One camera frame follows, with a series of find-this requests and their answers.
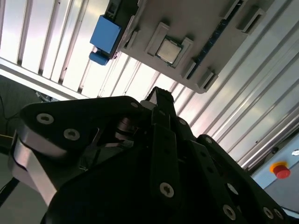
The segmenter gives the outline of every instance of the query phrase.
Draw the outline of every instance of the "red button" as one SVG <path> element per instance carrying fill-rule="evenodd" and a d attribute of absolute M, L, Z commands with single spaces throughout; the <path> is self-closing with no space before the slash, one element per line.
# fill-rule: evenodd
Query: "red button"
<path fill-rule="evenodd" d="M 278 179 L 285 179 L 289 177 L 291 171 L 284 165 L 279 165 L 273 169 L 273 173 Z"/>

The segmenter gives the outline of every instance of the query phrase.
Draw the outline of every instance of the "white panel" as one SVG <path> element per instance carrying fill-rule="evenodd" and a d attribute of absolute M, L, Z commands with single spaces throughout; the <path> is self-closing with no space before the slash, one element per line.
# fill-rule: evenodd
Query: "white panel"
<path fill-rule="evenodd" d="M 51 34 L 48 52 L 47 55 L 45 55 L 45 65 L 43 69 L 43 76 L 45 78 L 51 77 L 71 2 L 72 0 L 61 0 L 60 4 L 58 4 L 57 16 L 55 18 L 56 22 L 53 33 Z"/>
<path fill-rule="evenodd" d="M 0 75 L 58 100 L 87 98 L 2 58 L 0 58 Z"/>
<path fill-rule="evenodd" d="M 63 37 L 61 40 L 61 44 L 59 46 L 58 55 L 57 55 L 54 69 L 53 69 L 53 72 L 51 75 L 51 80 L 54 82 L 59 81 L 59 78 L 60 78 L 60 75 L 61 75 L 61 72 L 62 72 L 62 69 L 64 66 L 65 58 L 67 56 L 68 49 L 70 46 L 71 38 L 74 34 L 74 29 L 76 26 L 76 22 L 77 22 L 81 7 L 82 7 L 82 0 L 73 0 L 72 1 L 71 9 L 68 14 Z"/>
<path fill-rule="evenodd" d="M 221 119 L 208 132 L 214 139 L 218 139 L 224 132 L 231 128 L 236 119 L 253 103 L 259 94 L 267 88 L 276 75 L 283 75 L 282 69 L 299 52 L 299 30 L 297 30 L 285 45 L 271 58 L 260 74 L 254 79 L 242 95 L 225 111 Z"/>
<path fill-rule="evenodd" d="M 180 116 L 185 118 L 185 121 L 189 124 L 194 120 L 196 115 L 199 113 L 201 109 L 200 99 L 202 98 L 202 95 L 195 93 L 194 96 L 192 96 L 189 103 L 186 105 L 186 107 L 181 112 Z"/>
<path fill-rule="evenodd" d="M 120 80 L 117 83 L 115 90 L 112 93 L 112 96 L 122 96 L 126 94 L 126 90 L 130 87 L 136 72 L 140 67 L 140 62 L 136 59 L 130 58 L 127 66 L 125 67 Z"/>
<path fill-rule="evenodd" d="M 288 94 L 284 100 L 278 104 L 262 121 L 255 126 L 252 131 L 244 138 L 234 149 L 230 152 L 230 155 L 236 160 L 240 160 L 246 151 L 244 148 L 251 149 L 261 137 L 268 133 L 269 129 L 272 129 L 276 124 L 284 117 L 287 112 L 299 102 L 299 86 L 296 86 L 294 90 Z"/>
<path fill-rule="evenodd" d="M 90 38 L 99 16 L 104 14 L 108 0 L 89 0 L 74 49 L 65 73 L 63 85 L 77 91 L 93 49 Z"/>
<path fill-rule="evenodd" d="M 176 102 L 174 103 L 174 108 L 176 109 L 176 112 L 179 112 L 183 109 L 186 100 L 191 96 L 193 93 L 192 90 L 189 88 L 185 87 L 182 93 L 179 95 L 177 98 Z"/>
<path fill-rule="evenodd" d="M 176 86 L 176 88 L 173 90 L 172 96 L 173 96 L 174 102 L 178 99 L 180 93 L 183 91 L 183 88 L 184 88 L 184 86 L 181 83 L 179 83 Z"/>
<path fill-rule="evenodd" d="M 238 124 L 225 136 L 220 145 L 228 150 L 231 146 L 242 137 L 262 115 L 266 112 L 275 101 L 290 88 L 290 86 L 298 79 L 297 71 L 299 69 L 299 61 L 293 64 L 285 74 L 267 91 L 267 93 L 250 109 L 250 111 L 238 122 Z"/>
<path fill-rule="evenodd" d="M 5 0 L 0 57 L 17 63 L 26 0 Z"/>
<path fill-rule="evenodd" d="M 155 78 L 156 71 L 149 66 L 142 64 L 130 85 L 126 95 L 135 98 L 137 101 L 144 100 L 150 83 Z"/>
<path fill-rule="evenodd" d="M 172 86 L 175 84 L 175 81 L 163 74 L 160 74 L 154 86 L 157 86 L 161 89 L 170 91 Z"/>
<path fill-rule="evenodd" d="M 53 6 L 54 0 L 34 0 L 32 4 L 22 66 L 35 73 L 39 70 Z"/>
<path fill-rule="evenodd" d="M 110 60 L 106 66 L 99 65 L 96 62 L 91 62 L 82 90 L 82 94 L 84 96 L 90 98 L 96 98 L 98 96 L 111 64 L 112 60 Z"/>
<path fill-rule="evenodd" d="M 225 108 L 241 87 L 256 72 L 259 66 L 266 60 L 269 54 L 277 47 L 286 34 L 294 27 L 299 19 L 296 13 L 299 1 L 292 1 L 288 8 L 278 18 L 255 48 L 247 56 L 246 60 L 238 67 L 225 87 L 217 94 L 208 108 L 196 121 L 193 129 L 196 133 L 203 133 L 214 121 L 217 115 Z"/>
<path fill-rule="evenodd" d="M 100 93 L 100 97 L 110 97 L 112 92 L 117 85 L 124 68 L 127 66 L 128 63 L 128 55 L 124 53 L 120 53 L 117 58 L 115 59 L 116 63 L 114 64 L 107 82 L 104 84 L 102 91 Z"/>

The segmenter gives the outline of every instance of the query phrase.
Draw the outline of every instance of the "corrugated metal wall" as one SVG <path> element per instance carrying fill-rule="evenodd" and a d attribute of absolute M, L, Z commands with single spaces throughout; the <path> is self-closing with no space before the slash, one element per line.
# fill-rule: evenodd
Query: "corrugated metal wall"
<path fill-rule="evenodd" d="M 69 98 L 128 95 L 142 100 L 159 86 L 172 92 L 177 114 L 195 136 L 211 135 L 244 167 L 297 124 L 298 0 L 274 1 L 201 95 L 124 53 L 105 67 L 88 59 L 90 37 L 108 0 L 1 3 L 0 63 L 5 69 L 0 74 L 16 81 L 24 75 Z M 7 68 L 17 70 L 18 78 Z"/>

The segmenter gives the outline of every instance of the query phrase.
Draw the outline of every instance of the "cable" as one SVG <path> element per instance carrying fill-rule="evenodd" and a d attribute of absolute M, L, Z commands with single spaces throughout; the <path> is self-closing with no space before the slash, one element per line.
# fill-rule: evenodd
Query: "cable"
<path fill-rule="evenodd" d="M 10 119 L 14 118 L 16 115 L 19 114 L 19 112 L 17 112 L 17 113 L 15 113 L 13 116 L 10 116 L 10 117 L 7 118 L 7 117 L 5 116 L 5 107 L 4 107 L 4 103 L 3 103 L 3 99 L 2 99 L 2 96 L 1 96 L 1 95 L 0 95 L 0 101 L 1 101 L 1 107 L 2 107 L 2 114 L 3 114 L 3 117 L 4 117 L 5 120 L 10 120 Z"/>
<path fill-rule="evenodd" d="M 16 116 L 19 114 L 19 112 L 15 113 L 14 115 L 7 118 L 5 115 L 5 107 L 4 107 L 3 98 L 1 95 L 0 95 L 0 103 L 1 103 L 1 107 L 2 107 L 3 118 L 6 120 L 4 134 L 7 136 L 9 121 L 11 121 L 12 119 L 18 119 L 18 117 L 16 117 Z"/>
<path fill-rule="evenodd" d="M 15 187 L 18 185 L 19 181 L 15 179 L 14 177 L 5 184 L 0 192 L 0 207 L 3 205 L 3 203 L 6 201 L 6 199 L 10 196 L 10 194 L 13 192 Z"/>

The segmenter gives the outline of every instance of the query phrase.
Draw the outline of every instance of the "silver screw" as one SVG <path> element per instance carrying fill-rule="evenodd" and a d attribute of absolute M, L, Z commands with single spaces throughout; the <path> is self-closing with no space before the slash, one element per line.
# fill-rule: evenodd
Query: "silver screw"
<path fill-rule="evenodd" d="M 134 102 L 132 102 L 131 105 L 132 105 L 133 107 L 136 107 L 136 108 L 138 107 L 138 104 L 137 104 L 137 103 L 134 103 Z"/>
<path fill-rule="evenodd" d="M 180 119 L 179 122 L 180 122 L 182 125 L 186 125 L 186 122 L 185 122 L 183 119 Z"/>
<path fill-rule="evenodd" d="M 80 138 L 80 133 L 76 129 L 66 129 L 64 131 L 64 137 L 68 140 L 77 141 Z"/>
<path fill-rule="evenodd" d="M 235 211 L 227 204 L 223 206 L 224 214 L 229 217 L 231 220 L 236 220 Z"/>
<path fill-rule="evenodd" d="M 274 219 L 273 213 L 268 208 L 264 207 L 263 211 L 269 219 Z"/>
<path fill-rule="evenodd" d="M 231 185 L 230 183 L 228 183 L 227 185 L 231 192 L 233 192 L 235 195 L 239 195 L 238 191 L 234 188 L 233 185 Z"/>
<path fill-rule="evenodd" d="M 174 190 L 172 186 L 165 182 L 160 184 L 160 192 L 169 198 L 172 198 L 174 196 Z"/>
<path fill-rule="evenodd" d="M 278 211 L 277 209 L 274 209 L 274 211 L 279 218 L 284 219 L 284 216 L 280 213 L 280 211 Z"/>
<path fill-rule="evenodd" d="M 212 143 L 212 140 L 211 140 L 210 138 L 208 138 L 208 137 L 206 137 L 206 141 L 207 141 L 207 143 L 209 143 L 209 144 Z"/>
<path fill-rule="evenodd" d="M 54 122 L 54 118 L 48 113 L 38 114 L 36 120 L 43 125 L 50 125 Z"/>
<path fill-rule="evenodd" d="M 298 156 L 299 155 L 299 149 L 296 149 L 292 152 L 292 155 Z"/>

